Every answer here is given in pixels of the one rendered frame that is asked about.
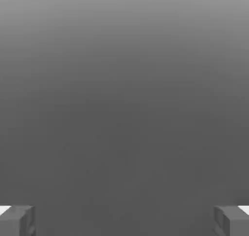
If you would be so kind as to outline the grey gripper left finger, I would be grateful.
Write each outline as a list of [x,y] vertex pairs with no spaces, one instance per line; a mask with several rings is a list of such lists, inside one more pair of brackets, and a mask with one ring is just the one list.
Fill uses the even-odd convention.
[[0,236],[36,236],[36,207],[0,205]]

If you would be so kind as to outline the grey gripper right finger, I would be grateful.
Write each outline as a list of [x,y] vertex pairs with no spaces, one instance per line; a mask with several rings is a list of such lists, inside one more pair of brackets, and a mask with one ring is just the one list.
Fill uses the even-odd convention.
[[215,206],[213,216],[217,236],[249,236],[249,205]]

